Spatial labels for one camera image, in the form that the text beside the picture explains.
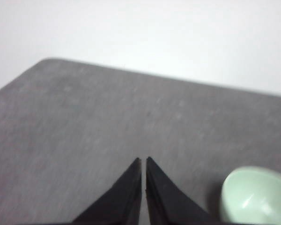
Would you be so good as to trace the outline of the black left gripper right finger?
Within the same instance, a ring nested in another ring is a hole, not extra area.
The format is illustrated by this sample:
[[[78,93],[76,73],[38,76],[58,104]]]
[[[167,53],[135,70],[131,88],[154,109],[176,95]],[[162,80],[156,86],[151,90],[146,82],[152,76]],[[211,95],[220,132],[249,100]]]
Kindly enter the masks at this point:
[[[146,179],[155,208],[166,223],[219,222],[183,193],[151,157],[146,159]]]

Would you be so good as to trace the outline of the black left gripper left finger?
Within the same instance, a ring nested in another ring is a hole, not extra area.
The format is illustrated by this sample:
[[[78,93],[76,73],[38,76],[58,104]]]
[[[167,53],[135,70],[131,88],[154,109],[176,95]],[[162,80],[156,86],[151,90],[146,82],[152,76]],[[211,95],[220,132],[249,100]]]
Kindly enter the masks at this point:
[[[112,187],[73,222],[126,223],[130,216],[139,218],[141,184],[141,160],[137,157]]]

